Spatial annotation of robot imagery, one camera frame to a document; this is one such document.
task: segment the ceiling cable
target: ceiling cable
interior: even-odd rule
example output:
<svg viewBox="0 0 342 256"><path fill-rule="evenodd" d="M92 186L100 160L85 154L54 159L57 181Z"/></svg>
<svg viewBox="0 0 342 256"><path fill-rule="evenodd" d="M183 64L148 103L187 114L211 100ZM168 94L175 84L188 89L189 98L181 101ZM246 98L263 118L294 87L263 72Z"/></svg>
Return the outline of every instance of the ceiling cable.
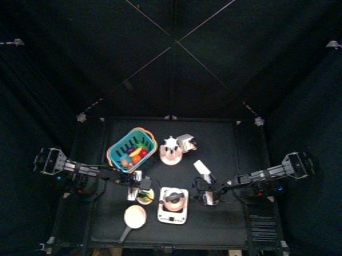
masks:
<svg viewBox="0 0 342 256"><path fill-rule="evenodd" d="M165 48L131 75L128 78L125 78L123 80L123 82L120 84L117 84L109 91L108 95L111 95L113 93L113 91L121 86L124 85L128 80L147 67L149 66L149 64L171 49L171 47ZM81 116L85 114L85 112L88 112L101 101L104 101L104 98L99 98L87 108L85 110L77 115Z"/></svg>
<svg viewBox="0 0 342 256"><path fill-rule="evenodd" d="M231 90L229 86L219 79L219 77L215 75L215 73L208 69L208 67L200 62L200 60L195 57L195 55L189 52L189 50L180 44L179 41L176 41L176 44L183 48L183 50L188 53L188 55L193 58L193 60L199 63L199 65L207 70L207 72L211 74L211 76L216 79L219 84L228 90L229 94L239 99L239 97L235 95L233 91ZM250 112L255 115L255 117L259 117L258 113L252 110L250 105L240 100L243 106L250 110Z"/></svg>
<svg viewBox="0 0 342 256"><path fill-rule="evenodd" d="M124 0L132 7L133 9L153 23L153 25L169 36L168 32L161 28L161 26L144 14L144 12L140 10L139 5L137 7L131 3L131 1Z"/></svg>
<svg viewBox="0 0 342 256"><path fill-rule="evenodd" d="M229 1L177 41L185 39L235 1Z"/></svg>

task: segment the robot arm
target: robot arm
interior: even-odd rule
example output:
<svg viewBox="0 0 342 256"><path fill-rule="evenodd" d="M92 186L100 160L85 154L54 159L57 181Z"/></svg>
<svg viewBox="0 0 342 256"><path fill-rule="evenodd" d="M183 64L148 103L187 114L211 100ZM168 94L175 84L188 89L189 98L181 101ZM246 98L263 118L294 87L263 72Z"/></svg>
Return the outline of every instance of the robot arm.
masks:
<svg viewBox="0 0 342 256"><path fill-rule="evenodd" d="M236 175L232 180L217 187L216 179L212 178L213 176L201 161L196 161L193 165L201 175L201 180L195 181L193 187L197 189L205 205L217 204L220 195L225 194L228 190L251 187L251 185L256 185L256 190L260 188L267 190L267 182L286 177L302 179L308 176L308 172L314 172L308 155L304 152L294 152L286 155L280 165L250 174Z"/></svg>
<svg viewBox="0 0 342 256"><path fill-rule="evenodd" d="M75 175L80 174L109 180L119 185L129 187L139 187L140 185L140 181L135 178L135 175L124 174L112 167L100 169L99 166L91 166L75 162L66 158L61 150L57 148L41 148L33 164L33 171L45 175L53 176L60 172L68 172Z"/></svg>

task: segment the small container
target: small container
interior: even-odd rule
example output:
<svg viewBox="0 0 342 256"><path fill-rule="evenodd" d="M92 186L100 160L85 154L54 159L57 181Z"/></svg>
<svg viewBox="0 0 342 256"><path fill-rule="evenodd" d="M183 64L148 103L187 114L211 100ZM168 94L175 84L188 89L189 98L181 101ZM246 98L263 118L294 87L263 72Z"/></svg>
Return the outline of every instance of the small container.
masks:
<svg viewBox="0 0 342 256"><path fill-rule="evenodd" d="M143 145L148 150L147 155L131 167L121 165L121 159L127 157L127 149ZM157 143L153 134L141 127L133 128L128 134L108 148L107 159L111 166L115 166L124 173L132 173L135 169L144 163L149 156L155 153Z"/></svg>

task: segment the black table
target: black table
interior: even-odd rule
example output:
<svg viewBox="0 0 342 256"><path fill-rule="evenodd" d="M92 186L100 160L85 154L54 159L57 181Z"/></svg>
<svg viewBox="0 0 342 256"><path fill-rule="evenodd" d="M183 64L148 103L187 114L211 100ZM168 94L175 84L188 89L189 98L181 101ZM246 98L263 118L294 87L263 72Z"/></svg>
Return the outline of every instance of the black table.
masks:
<svg viewBox="0 0 342 256"><path fill-rule="evenodd" d="M254 244L248 242L251 232L246 214L250 213L246 206L231 192L221 197L221 202L216 206L204 206L193 199L196 191L192 188L192 182L199 176L193 163L201 160L220 183L229 180L236 173L250 173L267 168L268 159L262 127L258 127L252 121L227 120L105 119L104 122L88 121L80 124L72 159L89 164L107 162L107 148L135 127L143 127L151 131L159 145L169 136L175 138L183 134L191 134L196 138L197 150L185 153L179 164L165 165L156 151L137 168L143 171L143 176L147 175L159 180L161 187L188 190L187 221L183 225L159 222L157 200L153 200L149 205L143 206L147 212L145 225L132 230L124 243L119 244L117 240L125 228L124 210L129 205L139 203L127 201L127 187L100 181L99 191L104 193L91 203L77 202L75 206L72 198L64 202L68 206L64 206L57 230L62 237L61 240L73 240L77 244L87 244L89 247L250 250L248 247ZM160 191L156 182L152 183L152 188L159 198ZM76 219L77 209L83 209L83 213ZM81 223L85 228L80 241L75 237L81 229L76 228L79 231L75 231L75 227L81 226Z"/></svg>

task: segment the teal basket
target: teal basket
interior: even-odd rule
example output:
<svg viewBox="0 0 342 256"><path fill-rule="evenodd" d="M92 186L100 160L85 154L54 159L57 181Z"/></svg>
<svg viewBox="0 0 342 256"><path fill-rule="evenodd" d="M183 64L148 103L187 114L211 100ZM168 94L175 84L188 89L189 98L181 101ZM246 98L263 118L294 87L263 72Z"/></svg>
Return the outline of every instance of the teal basket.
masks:
<svg viewBox="0 0 342 256"><path fill-rule="evenodd" d="M147 155L135 165L124 167L121 160L125 159L129 163L129 154L127 150L132 147L141 146L148 150ZM108 148L107 159L111 166L115 166L121 172L132 173L135 169L145 162L149 156L155 153L157 144L153 134L141 127L133 128L128 134Z"/></svg>

